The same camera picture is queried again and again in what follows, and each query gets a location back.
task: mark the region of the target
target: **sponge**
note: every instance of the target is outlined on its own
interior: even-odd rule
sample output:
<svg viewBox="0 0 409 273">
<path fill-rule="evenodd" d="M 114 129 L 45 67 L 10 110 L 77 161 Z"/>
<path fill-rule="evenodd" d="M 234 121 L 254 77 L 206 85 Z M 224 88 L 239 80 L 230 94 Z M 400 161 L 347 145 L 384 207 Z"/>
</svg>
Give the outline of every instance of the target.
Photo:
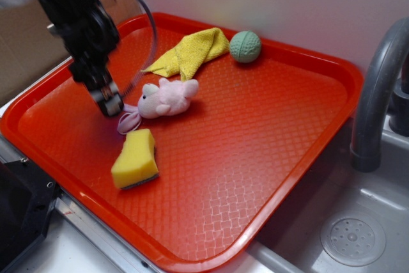
<svg viewBox="0 0 409 273">
<path fill-rule="evenodd" d="M 129 132 L 111 168 L 115 186 L 126 189 L 158 177 L 154 149 L 155 140 L 149 129 Z"/>
</svg>

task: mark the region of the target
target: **yellow microfiber towel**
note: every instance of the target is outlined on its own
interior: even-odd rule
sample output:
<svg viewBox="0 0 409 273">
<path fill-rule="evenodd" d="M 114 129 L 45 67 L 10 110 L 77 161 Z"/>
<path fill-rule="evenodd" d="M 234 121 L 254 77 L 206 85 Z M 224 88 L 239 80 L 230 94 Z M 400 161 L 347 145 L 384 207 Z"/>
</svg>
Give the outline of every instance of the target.
<svg viewBox="0 0 409 273">
<path fill-rule="evenodd" d="M 163 54 L 144 72 L 152 72 L 162 77 L 180 73 L 181 80 L 193 78 L 199 66 L 229 52 L 229 40 L 219 28 L 203 30 L 187 35 Z"/>
</svg>

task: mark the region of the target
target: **pink plush pig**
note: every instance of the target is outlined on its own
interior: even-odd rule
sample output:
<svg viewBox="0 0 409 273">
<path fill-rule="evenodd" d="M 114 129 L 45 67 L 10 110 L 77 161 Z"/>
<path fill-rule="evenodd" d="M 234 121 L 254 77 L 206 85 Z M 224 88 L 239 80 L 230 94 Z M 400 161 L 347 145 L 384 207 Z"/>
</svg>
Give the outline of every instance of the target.
<svg viewBox="0 0 409 273">
<path fill-rule="evenodd" d="M 158 118 L 159 116 L 185 112 L 198 89 L 199 83 L 195 79 L 171 82 L 166 78 L 161 78 L 159 79 L 159 86 L 152 83 L 145 84 L 138 106 L 125 104 L 123 110 L 126 113 L 120 118 L 118 132 L 126 134 L 136 130 L 141 124 L 142 118 Z"/>
</svg>

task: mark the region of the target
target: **drain cover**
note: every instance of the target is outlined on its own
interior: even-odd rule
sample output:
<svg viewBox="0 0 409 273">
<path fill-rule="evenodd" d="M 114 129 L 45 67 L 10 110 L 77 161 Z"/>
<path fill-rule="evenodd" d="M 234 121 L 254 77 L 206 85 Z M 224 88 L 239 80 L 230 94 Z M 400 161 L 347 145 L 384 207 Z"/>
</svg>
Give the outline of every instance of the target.
<svg viewBox="0 0 409 273">
<path fill-rule="evenodd" d="M 385 250 L 382 226 L 362 212 L 344 211 L 330 217 L 322 226 L 321 243 L 336 261 L 352 267 L 369 265 Z"/>
</svg>

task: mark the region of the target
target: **sink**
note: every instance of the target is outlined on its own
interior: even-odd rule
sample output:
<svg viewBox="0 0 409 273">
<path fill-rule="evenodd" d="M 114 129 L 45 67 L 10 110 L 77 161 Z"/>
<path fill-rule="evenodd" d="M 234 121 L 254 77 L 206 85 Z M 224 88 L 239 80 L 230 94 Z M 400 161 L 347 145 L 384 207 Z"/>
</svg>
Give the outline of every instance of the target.
<svg viewBox="0 0 409 273">
<path fill-rule="evenodd" d="M 256 237 L 288 264 L 275 272 L 409 272 L 409 138 L 384 130 L 380 168 L 361 173 L 351 130 L 350 120 Z"/>
</svg>

